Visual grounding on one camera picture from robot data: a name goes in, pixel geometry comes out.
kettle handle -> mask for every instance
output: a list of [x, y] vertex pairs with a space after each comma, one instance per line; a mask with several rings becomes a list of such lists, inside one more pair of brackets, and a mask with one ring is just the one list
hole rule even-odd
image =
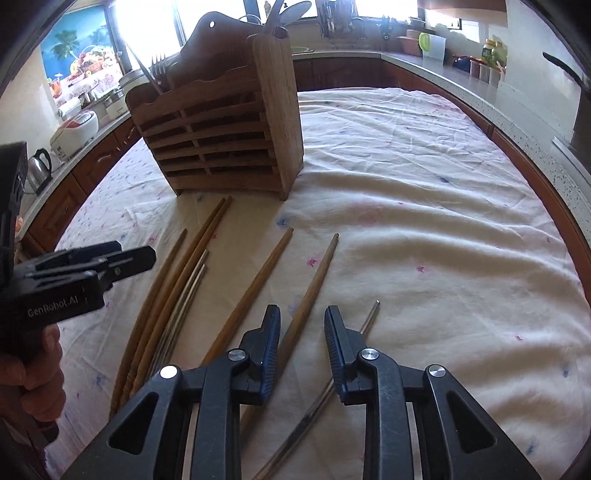
[[41, 155], [44, 155], [45, 158], [47, 159], [47, 161], [49, 162], [49, 173], [51, 174], [53, 167], [51, 166], [51, 157], [49, 156], [49, 152], [47, 150], [45, 150], [45, 148], [40, 148], [39, 150], [37, 150], [35, 152], [35, 155], [33, 155], [33, 156], [37, 157], [39, 160], [41, 160]]

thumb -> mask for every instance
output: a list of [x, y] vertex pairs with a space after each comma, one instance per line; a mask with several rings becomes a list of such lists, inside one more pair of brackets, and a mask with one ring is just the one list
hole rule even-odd
[[0, 353], [0, 385], [22, 385], [25, 366], [15, 356]]

rice cooker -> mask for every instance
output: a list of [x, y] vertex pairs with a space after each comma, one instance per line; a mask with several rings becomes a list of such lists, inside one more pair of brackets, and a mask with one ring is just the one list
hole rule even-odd
[[99, 131], [99, 118], [92, 110], [65, 121], [50, 140], [51, 149], [61, 160], [72, 158]]

speckled countertop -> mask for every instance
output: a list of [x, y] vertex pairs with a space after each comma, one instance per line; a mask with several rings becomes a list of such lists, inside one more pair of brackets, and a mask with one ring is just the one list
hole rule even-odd
[[51, 182], [49, 182], [47, 187], [45, 187], [41, 194], [33, 200], [31, 205], [27, 208], [25, 212], [21, 212], [21, 216], [24, 223], [22, 224], [22, 227], [15, 238], [17, 242], [20, 242], [22, 240], [22, 237], [24, 237], [25, 233], [27, 233], [27, 229], [29, 228], [29, 226], [31, 226], [33, 220], [39, 213], [39, 210], [41, 210], [41, 207], [43, 207], [47, 199], [55, 191], [60, 182], [66, 178], [66, 176], [73, 170], [73, 168], [76, 165], [78, 165], [78, 162], [82, 160], [86, 156], [86, 154], [98, 144], [98, 142], [103, 140], [107, 135], [109, 135], [113, 130], [115, 130], [115, 128], [120, 126], [130, 117], [131, 114], [129, 112], [126, 112], [119, 118], [116, 118], [115, 120], [110, 121], [103, 127], [99, 128], [99, 131], [96, 133], [96, 135], [91, 140], [89, 140], [76, 155], [64, 162], [56, 170], [56, 172], [53, 173], [53, 178], [51, 179]]
[[503, 91], [470, 77], [466, 72], [421, 57], [355, 50], [314, 51], [294, 56], [295, 59], [323, 57], [381, 58], [433, 82], [470, 105], [533, 160], [552, 182], [577, 220], [587, 242], [591, 244], [591, 197], [583, 194], [573, 177], [563, 167], [562, 154], [552, 143], [554, 137], [560, 136], [559, 133], [523, 104], [516, 102]]

finger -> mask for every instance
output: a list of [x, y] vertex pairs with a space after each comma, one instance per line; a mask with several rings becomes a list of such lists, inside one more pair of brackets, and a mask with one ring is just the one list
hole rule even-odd
[[61, 412], [64, 410], [66, 404], [66, 392], [61, 391], [57, 400], [49, 407], [46, 411], [33, 415], [39, 421], [52, 421], [58, 419], [61, 416]]
[[22, 385], [25, 366], [15, 356], [0, 353], [0, 385]]
[[46, 411], [60, 396], [63, 385], [64, 374], [60, 369], [48, 383], [27, 392], [21, 397], [22, 409], [33, 416]]
[[51, 352], [40, 352], [35, 360], [27, 365], [25, 377], [25, 388], [33, 390], [43, 384], [46, 384], [53, 378], [60, 368], [61, 345], [56, 343]]
[[43, 330], [43, 349], [51, 353], [56, 343], [60, 341], [60, 328], [56, 325], [50, 325]]

